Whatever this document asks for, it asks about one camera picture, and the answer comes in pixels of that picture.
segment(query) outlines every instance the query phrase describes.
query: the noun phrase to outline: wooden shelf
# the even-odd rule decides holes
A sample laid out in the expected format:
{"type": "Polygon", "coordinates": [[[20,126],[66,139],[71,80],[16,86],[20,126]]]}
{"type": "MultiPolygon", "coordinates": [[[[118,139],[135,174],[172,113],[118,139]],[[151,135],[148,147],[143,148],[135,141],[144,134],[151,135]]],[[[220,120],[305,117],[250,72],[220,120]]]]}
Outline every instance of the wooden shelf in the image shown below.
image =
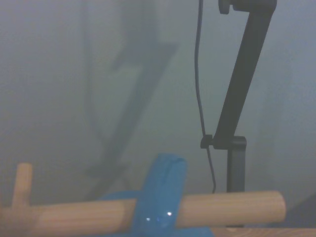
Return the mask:
{"type": "Polygon", "coordinates": [[[316,229],[211,228],[215,237],[316,237],[316,229]]]}

